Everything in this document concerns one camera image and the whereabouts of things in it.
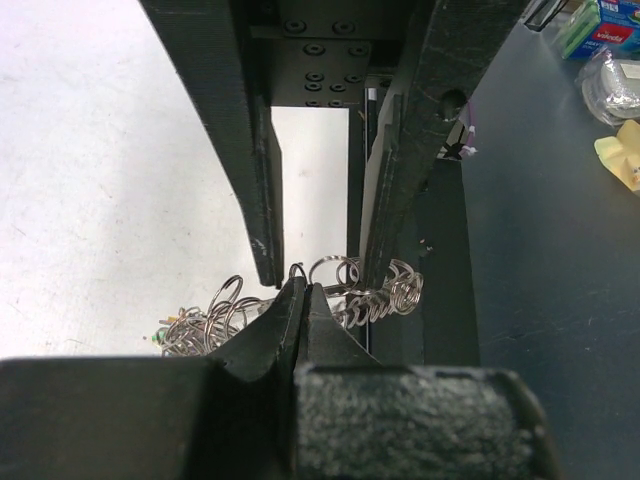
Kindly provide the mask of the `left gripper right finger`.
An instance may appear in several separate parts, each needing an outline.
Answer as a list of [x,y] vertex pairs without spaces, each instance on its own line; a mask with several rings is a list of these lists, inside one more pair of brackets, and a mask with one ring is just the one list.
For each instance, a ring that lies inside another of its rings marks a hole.
[[383,366],[328,318],[303,324],[300,479],[556,479],[545,413],[508,370]]

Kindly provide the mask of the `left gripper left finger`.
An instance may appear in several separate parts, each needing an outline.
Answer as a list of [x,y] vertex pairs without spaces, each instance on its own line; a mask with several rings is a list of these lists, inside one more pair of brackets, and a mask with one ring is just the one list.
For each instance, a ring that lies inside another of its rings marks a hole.
[[5,479],[289,479],[295,277],[211,355],[1,364]]

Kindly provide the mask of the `metal disc keyring holder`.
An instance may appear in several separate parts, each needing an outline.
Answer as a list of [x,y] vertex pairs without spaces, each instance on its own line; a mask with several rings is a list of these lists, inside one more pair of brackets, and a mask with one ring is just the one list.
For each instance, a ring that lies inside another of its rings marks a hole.
[[[423,274],[395,258],[378,288],[363,287],[360,259],[344,255],[321,257],[308,269],[301,262],[293,263],[288,277],[302,280],[307,288],[306,314],[324,316],[343,330],[413,313],[424,289]],[[216,352],[276,303],[274,298],[243,292],[241,275],[227,278],[206,307],[181,307],[161,319],[151,341],[163,357],[202,357]]]

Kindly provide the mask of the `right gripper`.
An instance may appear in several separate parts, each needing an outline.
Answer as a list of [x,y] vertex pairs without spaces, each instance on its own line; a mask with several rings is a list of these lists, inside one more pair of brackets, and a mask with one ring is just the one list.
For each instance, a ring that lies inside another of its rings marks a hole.
[[414,196],[527,6],[512,0],[141,5],[237,197],[264,286],[280,287],[284,279],[282,155],[271,106],[352,108],[365,89],[390,85],[365,169],[364,289],[381,287]]

